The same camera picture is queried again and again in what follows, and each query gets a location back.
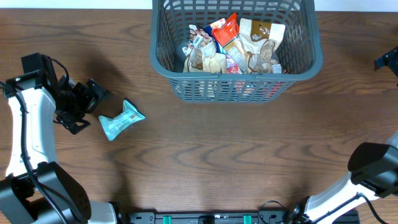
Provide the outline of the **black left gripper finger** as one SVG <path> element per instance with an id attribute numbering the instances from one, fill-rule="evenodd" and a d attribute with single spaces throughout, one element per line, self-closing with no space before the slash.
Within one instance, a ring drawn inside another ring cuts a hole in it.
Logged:
<path id="1" fill-rule="evenodd" d="M 61 124 L 65 129 L 69 130 L 72 134 L 78 134 L 83 129 L 87 128 L 91 123 L 85 119 L 84 113 L 80 114 L 67 114 L 57 113 L 56 123 Z"/>
<path id="2" fill-rule="evenodd" d="M 90 108 L 96 108 L 102 101 L 112 97 L 113 94 L 107 89 L 103 88 L 99 83 L 94 81 L 92 78 L 86 83 L 92 92 L 93 100 L 90 104 Z"/>

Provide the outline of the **teal snack wrapper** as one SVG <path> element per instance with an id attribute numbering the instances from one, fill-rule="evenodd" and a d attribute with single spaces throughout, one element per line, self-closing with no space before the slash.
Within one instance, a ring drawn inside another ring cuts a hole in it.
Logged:
<path id="1" fill-rule="evenodd" d="M 146 117 L 130 101 L 124 100 L 122 113 L 114 118 L 105 116 L 99 116 L 98 118 L 106 137 L 109 141 L 113 141 L 130 125 L 144 120 Z"/>

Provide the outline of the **grey plastic basket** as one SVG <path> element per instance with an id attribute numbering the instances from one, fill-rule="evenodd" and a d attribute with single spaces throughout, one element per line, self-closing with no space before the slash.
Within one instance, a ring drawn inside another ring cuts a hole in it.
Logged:
<path id="1" fill-rule="evenodd" d="M 322 67 L 315 3 L 153 0 L 149 58 L 183 101 L 272 101 Z"/>

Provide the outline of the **cream brown snack bag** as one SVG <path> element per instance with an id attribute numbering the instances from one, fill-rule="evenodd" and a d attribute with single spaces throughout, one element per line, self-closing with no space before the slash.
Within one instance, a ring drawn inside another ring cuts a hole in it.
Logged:
<path id="1" fill-rule="evenodd" d="M 186 56 L 183 72 L 187 73 L 199 73 L 203 71 L 202 57 L 209 57 L 217 53 L 216 43 L 210 35 L 205 32 L 202 28 L 196 25 L 189 25 L 190 39 L 188 45 L 183 47 L 183 53 Z M 217 89 L 216 81 L 195 81 L 195 80 L 184 80 L 182 81 L 182 87 L 187 90 L 188 97 L 205 98 L 205 90 L 207 91 L 207 98 L 213 100 Z"/>

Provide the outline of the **colourful tissue pack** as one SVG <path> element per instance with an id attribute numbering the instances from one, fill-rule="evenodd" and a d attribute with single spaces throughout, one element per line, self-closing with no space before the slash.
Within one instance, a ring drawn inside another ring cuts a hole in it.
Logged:
<path id="1" fill-rule="evenodd" d="M 239 25 L 233 14 L 228 19 L 222 18 L 205 28 L 216 43 L 216 51 L 226 55 L 226 73 L 242 74 L 247 71 L 246 53 L 239 36 Z M 220 101 L 236 101 L 243 95 L 244 81 L 213 80 L 217 89 L 215 99 Z"/>

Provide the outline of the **orange cracker package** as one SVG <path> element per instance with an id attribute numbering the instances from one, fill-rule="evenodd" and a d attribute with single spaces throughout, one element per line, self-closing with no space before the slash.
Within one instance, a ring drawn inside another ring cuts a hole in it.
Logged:
<path id="1" fill-rule="evenodd" d="M 284 38 L 285 25 L 240 18 L 232 14 L 226 22 L 211 33 L 226 52 L 226 72 L 229 74 L 281 74 L 284 69 L 276 50 Z M 231 80 L 221 84 L 231 87 L 228 93 L 234 100 L 260 101 L 270 99 L 281 88 L 271 82 Z"/>

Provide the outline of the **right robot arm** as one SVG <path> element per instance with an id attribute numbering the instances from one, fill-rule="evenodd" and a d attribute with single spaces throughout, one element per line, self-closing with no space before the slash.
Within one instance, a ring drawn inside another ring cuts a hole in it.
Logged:
<path id="1" fill-rule="evenodd" d="M 322 193 L 296 205 L 285 222 L 333 223 L 366 203 L 378 222 L 384 223 L 371 202 L 389 195 L 397 195 L 397 134 L 387 144 L 360 144 L 349 159 L 348 172 Z"/>

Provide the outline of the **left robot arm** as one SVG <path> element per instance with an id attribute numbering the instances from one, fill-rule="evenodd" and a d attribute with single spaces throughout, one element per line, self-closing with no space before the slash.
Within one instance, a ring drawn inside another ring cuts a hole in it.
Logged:
<path id="1" fill-rule="evenodd" d="M 1 181 L 1 212 L 11 223 L 122 223 L 113 203 L 94 202 L 59 164 L 54 126 L 72 134 L 108 96 L 94 80 L 58 78 L 57 61 L 35 53 L 22 57 L 24 73 L 1 84 L 12 111 L 12 155 Z"/>

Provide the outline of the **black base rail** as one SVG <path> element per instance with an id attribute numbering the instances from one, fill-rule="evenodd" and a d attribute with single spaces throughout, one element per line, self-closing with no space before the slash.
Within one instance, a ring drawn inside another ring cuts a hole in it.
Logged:
<path id="1" fill-rule="evenodd" d="M 283 223 L 283 210 L 263 210 L 239 213 L 130 213 L 127 220 L 132 224 L 260 224 Z"/>

